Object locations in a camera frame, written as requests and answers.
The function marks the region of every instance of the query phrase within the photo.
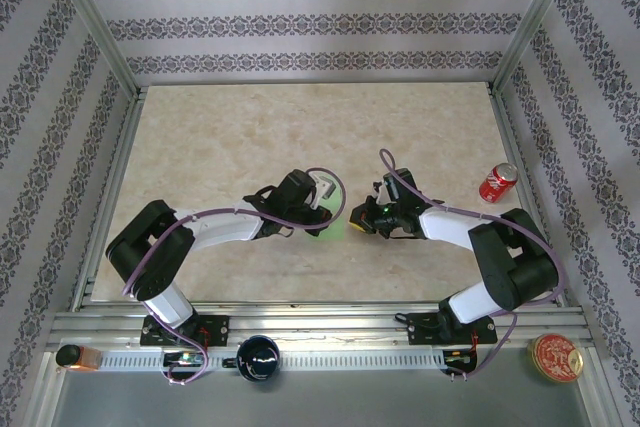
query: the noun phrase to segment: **black mug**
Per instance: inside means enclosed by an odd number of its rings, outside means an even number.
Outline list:
[[[237,368],[251,382],[264,382],[278,370],[280,350],[276,343],[264,335],[254,335],[245,340],[235,358],[224,359],[222,367]]]

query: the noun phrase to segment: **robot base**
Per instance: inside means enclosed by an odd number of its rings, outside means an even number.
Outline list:
[[[200,345],[207,347],[226,347],[229,333],[229,317],[226,315],[200,315],[194,334],[187,336]],[[140,334],[142,347],[189,347],[192,346],[176,339],[156,320],[147,315]]]
[[[395,319],[407,326],[409,345],[466,345],[472,343],[472,336],[478,337],[478,344],[495,344],[498,342],[495,324],[491,317],[482,317],[470,324],[443,335],[435,312],[396,314]]]

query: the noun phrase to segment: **gray floor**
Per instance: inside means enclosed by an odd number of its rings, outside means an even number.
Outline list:
[[[214,373],[67,375],[55,426],[584,426],[577,384],[551,384],[505,349],[468,382],[439,371],[290,372],[263,385]]]

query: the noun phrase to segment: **yellow object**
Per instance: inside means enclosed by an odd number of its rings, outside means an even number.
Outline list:
[[[353,222],[349,222],[349,225],[351,225],[351,227],[353,227],[354,229],[358,229],[360,232],[363,232],[363,233],[366,234],[364,229],[362,227],[360,227],[358,224],[354,224]]]

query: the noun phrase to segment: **damask wall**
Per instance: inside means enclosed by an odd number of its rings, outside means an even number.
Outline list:
[[[640,425],[639,19],[639,0],[554,0],[504,93],[625,425]]]
[[[69,308],[129,104],[71,0],[0,0],[0,426]]]
[[[95,0],[141,85],[492,80],[531,0]]]

